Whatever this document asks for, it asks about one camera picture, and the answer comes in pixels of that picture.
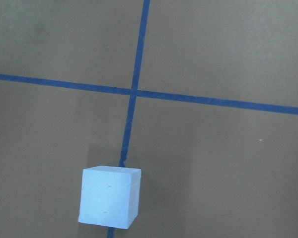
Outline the light blue foam block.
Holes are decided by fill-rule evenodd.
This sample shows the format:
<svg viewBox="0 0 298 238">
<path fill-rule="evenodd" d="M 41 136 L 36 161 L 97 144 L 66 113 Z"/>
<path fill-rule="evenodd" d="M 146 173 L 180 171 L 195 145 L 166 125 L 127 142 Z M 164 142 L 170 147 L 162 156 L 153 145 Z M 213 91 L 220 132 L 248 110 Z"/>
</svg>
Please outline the light blue foam block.
<svg viewBox="0 0 298 238">
<path fill-rule="evenodd" d="M 141 176 L 136 168 L 83 169 L 78 222 L 128 229 L 139 211 Z"/>
</svg>

